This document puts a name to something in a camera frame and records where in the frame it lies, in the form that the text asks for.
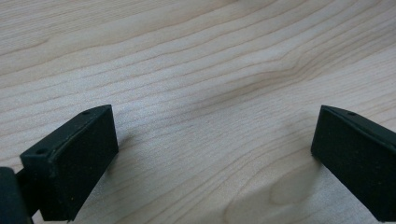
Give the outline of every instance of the light wooden surface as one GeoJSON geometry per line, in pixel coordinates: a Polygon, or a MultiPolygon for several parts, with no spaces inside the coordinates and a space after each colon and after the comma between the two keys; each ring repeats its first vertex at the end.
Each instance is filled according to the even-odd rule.
{"type": "Polygon", "coordinates": [[[75,223],[376,223],[309,150],[320,105],[396,130],[395,43],[394,0],[2,1],[0,165],[112,104],[75,223]]]}

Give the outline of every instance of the black plastic part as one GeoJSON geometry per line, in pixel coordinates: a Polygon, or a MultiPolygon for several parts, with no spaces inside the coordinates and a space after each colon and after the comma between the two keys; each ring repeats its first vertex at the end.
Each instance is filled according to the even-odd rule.
{"type": "Polygon", "coordinates": [[[323,105],[311,151],[377,220],[396,221],[396,133],[323,105]]]}
{"type": "Polygon", "coordinates": [[[0,167],[0,223],[32,223],[14,171],[0,167]]]}
{"type": "Polygon", "coordinates": [[[21,154],[44,220],[74,220],[118,153],[111,105],[84,111],[21,154]]]}

